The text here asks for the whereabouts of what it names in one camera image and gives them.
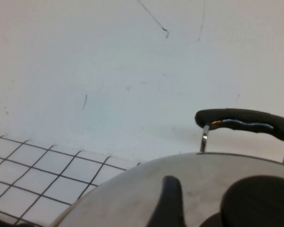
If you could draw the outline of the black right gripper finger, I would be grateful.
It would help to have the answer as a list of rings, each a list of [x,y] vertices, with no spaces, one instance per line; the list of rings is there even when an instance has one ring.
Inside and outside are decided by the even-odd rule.
[[[153,212],[154,227],[185,227],[181,182],[174,176],[163,178],[159,201]]]

